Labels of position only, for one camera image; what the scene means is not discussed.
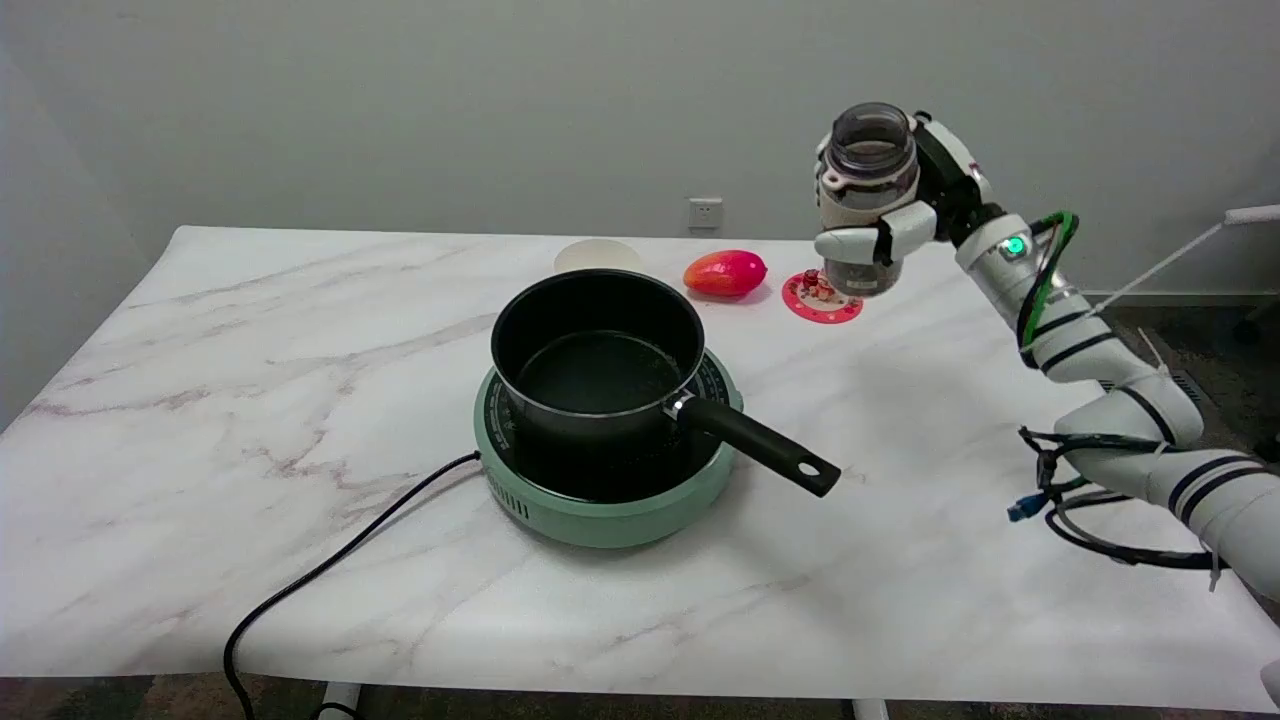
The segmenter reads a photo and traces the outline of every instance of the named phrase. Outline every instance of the black saucepan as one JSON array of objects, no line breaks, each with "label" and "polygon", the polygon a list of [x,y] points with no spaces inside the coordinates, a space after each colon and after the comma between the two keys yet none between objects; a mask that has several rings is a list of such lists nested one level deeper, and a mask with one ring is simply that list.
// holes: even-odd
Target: black saucepan
[{"label": "black saucepan", "polygon": [[705,432],[822,497],[840,468],[732,407],[685,389],[703,323],[673,288],[626,270],[547,278],[498,315],[498,378],[517,433],[562,452],[626,454]]}]

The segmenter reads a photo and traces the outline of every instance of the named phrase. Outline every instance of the black stripe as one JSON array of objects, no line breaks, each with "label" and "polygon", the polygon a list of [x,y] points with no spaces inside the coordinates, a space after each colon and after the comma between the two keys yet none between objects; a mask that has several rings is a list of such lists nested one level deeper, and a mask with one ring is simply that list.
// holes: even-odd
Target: black stripe
[{"label": "black stripe", "polygon": [[1062,325],[1065,325],[1065,324],[1068,324],[1070,322],[1079,320],[1080,318],[1083,318],[1083,316],[1085,316],[1088,314],[1089,314],[1088,310],[1080,310],[1079,313],[1068,313],[1066,315],[1062,315],[1061,318],[1053,318],[1052,320],[1050,320],[1050,322],[1044,323],[1043,325],[1036,328],[1034,331],[1032,331],[1032,342],[1036,342],[1037,340],[1039,340],[1039,337],[1042,334],[1044,334],[1044,333],[1047,333],[1050,331],[1056,331],[1057,328],[1061,328]]},{"label": "black stripe", "polygon": [[1102,334],[1096,334],[1096,336],[1091,337],[1089,340],[1082,340],[1080,342],[1073,345],[1071,347],[1068,347],[1062,352],[1059,352],[1057,355],[1055,355],[1055,356],[1050,357],[1048,360],[1046,360],[1044,363],[1042,363],[1041,364],[1041,372],[1042,373],[1048,373],[1053,368],[1053,365],[1057,365],[1059,363],[1061,363],[1062,360],[1066,360],[1068,357],[1075,355],[1076,352],[1083,352],[1083,351],[1093,347],[1094,345],[1097,345],[1100,342],[1106,342],[1108,340],[1115,340],[1115,338],[1116,338],[1115,333],[1107,332],[1107,333],[1102,333]]},{"label": "black stripe", "polygon": [[1252,462],[1253,459],[1247,455],[1224,455],[1221,457],[1215,457],[1197,465],[1190,473],[1183,475],[1183,479],[1178,480],[1174,486],[1174,492],[1169,493],[1169,511],[1178,514],[1178,501],[1181,500],[1183,493],[1192,487],[1196,480],[1204,477],[1204,473],[1210,470],[1216,470],[1222,465],[1230,465],[1231,462]]},{"label": "black stripe", "polygon": [[1254,465],[1252,468],[1238,468],[1235,470],[1222,473],[1221,475],[1204,483],[1203,486],[1201,486],[1198,491],[1192,493],[1192,496],[1187,500],[1187,505],[1183,506],[1183,511],[1178,515],[1178,519],[1181,520],[1184,525],[1187,523],[1190,523],[1192,512],[1196,511],[1196,506],[1199,505],[1199,502],[1204,500],[1204,497],[1208,496],[1208,493],[1216,491],[1217,488],[1225,486],[1226,483],[1247,475],[1266,475],[1266,474],[1267,474],[1266,468],[1262,468],[1261,465]]},{"label": "black stripe", "polygon": [[1146,397],[1138,395],[1138,391],[1132,387],[1117,387],[1116,389],[1132,397],[1139,407],[1146,410],[1147,415],[1151,416],[1151,420],[1156,423],[1157,428],[1160,428],[1160,436],[1165,438],[1165,442],[1174,445],[1174,430],[1169,427],[1169,423],[1165,421],[1165,418],[1160,414],[1160,411],[1156,410],[1155,405],[1148,402]]}]

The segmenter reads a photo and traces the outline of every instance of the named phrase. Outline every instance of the red sticker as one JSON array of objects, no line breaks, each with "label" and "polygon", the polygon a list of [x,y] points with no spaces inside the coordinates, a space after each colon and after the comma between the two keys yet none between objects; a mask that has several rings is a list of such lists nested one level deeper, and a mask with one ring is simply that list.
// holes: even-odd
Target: red sticker
[{"label": "red sticker", "polygon": [[863,301],[832,290],[819,270],[805,270],[787,279],[780,293],[792,313],[824,325],[847,323],[863,311]]}]

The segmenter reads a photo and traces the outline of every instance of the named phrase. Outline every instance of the green cable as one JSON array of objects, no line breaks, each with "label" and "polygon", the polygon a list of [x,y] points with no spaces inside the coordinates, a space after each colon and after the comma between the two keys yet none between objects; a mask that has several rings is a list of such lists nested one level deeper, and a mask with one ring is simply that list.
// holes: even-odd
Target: green cable
[{"label": "green cable", "polygon": [[1052,215],[1044,218],[1044,222],[1052,223],[1053,225],[1062,225],[1062,233],[1057,237],[1053,246],[1046,251],[1048,254],[1048,260],[1041,270],[1044,277],[1044,282],[1036,292],[1036,300],[1032,304],[1032,313],[1028,315],[1027,327],[1023,328],[1023,347],[1029,346],[1032,343],[1032,338],[1036,336],[1036,328],[1039,325],[1039,316],[1044,311],[1044,301],[1048,300],[1048,295],[1053,290],[1053,283],[1050,282],[1050,278],[1053,277],[1053,272],[1057,269],[1057,261],[1062,256],[1062,252],[1066,251],[1066,246],[1071,242],[1071,237],[1075,236],[1075,228],[1079,225],[1075,213],[1069,210],[1053,213]]}]

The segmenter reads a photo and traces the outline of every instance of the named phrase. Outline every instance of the floor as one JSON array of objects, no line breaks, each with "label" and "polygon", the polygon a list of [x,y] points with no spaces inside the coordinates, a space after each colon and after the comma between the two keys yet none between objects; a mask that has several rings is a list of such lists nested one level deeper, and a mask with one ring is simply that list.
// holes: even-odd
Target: floor
[{"label": "floor", "polygon": [[[1280,429],[1280,322],[1263,323],[1254,346],[1231,340],[1244,314],[1231,307],[1120,307],[1108,311],[1117,333],[1144,356],[1143,328],[1175,370],[1188,373],[1210,402],[1206,442],[1248,448]],[[1272,618],[1280,607],[1271,605]],[[247,676],[261,720],[302,720],[320,702],[320,683]],[[837,701],[577,696],[370,687],[361,697],[370,720],[754,719],[840,720]],[[1219,720],[1242,714],[970,702],[891,702],[895,720]],[[0,717],[13,720],[186,720],[238,717],[221,675],[106,679],[0,679]]]}]

